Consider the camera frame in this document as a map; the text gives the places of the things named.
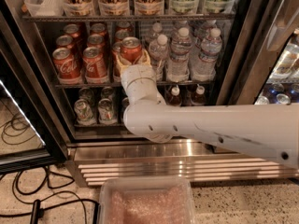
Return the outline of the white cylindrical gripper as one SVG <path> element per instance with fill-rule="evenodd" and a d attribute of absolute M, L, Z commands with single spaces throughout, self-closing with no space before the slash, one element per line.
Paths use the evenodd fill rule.
<path fill-rule="evenodd" d="M 165 100 L 157 89 L 156 74 L 149 66 L 149 53 L 145 49 L 142 49 L 138 63 L 131 65 L 120 54 L 116 56 L 115 74 L 121 76 L 121 84 L 130 104 L 136 104 L 141 100 L 164 104 Z"/>

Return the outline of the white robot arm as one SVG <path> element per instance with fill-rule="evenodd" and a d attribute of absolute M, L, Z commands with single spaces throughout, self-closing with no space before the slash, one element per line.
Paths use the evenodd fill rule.
<path fill-rule="evenodd" d="M 128 131 L 154 143 L 182 136 L 251 157 L 299 167 L 299 105 L 171 106 L 158 92 L 146 51 L 131 63 L 116 58 L 129 98 Z"/>

